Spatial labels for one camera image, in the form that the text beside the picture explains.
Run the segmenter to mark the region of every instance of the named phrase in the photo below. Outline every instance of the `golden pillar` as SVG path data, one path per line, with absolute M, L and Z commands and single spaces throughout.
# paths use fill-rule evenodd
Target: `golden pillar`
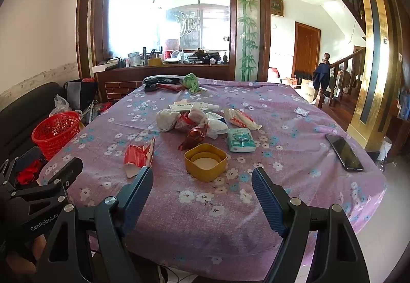
M 378 151 L 389 127 L 401 79 L 401 26 L 396 0 L 363 0 L 366 56 L 360 94 L 347 132 Z

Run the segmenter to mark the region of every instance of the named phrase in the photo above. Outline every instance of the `bottle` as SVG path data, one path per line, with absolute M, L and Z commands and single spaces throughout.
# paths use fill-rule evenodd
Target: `bottle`
M 147 47 L 142 47 L 142 55 L 144 57 L 144 64 L 143 65 L 148 65 Z

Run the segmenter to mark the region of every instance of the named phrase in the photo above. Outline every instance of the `green tissue pack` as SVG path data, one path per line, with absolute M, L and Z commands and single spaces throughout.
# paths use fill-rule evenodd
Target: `green tissue pack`
M 236 128 L 228 130 L 228 146 L 232 152 L 254 152 L 255 141 L 248 128 Z

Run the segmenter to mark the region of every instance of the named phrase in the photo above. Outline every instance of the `glass partition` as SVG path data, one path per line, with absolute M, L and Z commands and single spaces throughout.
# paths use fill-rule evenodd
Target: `glass partition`
M 112 56 L 163 49 L 165 59 L 198 48 L 229 59 L 230 0 L 107 0 Z

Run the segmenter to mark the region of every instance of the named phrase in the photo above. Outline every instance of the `yellow container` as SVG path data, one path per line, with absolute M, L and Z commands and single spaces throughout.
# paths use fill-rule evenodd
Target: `yellow container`
M 216 160 L 218 164 L 210 169 L 202 169 L 194 164 L 194 162 L 200 158 L 211 158 Z M 185 152 L 185 168 L 193 177 L 208 183 L 225 172 L 226 153 L 214 147 L 212 144 L 200 144 Z
M 149 66 L 162 65 L 162 60 L 160 58 L 149 58 L 148 65 Z

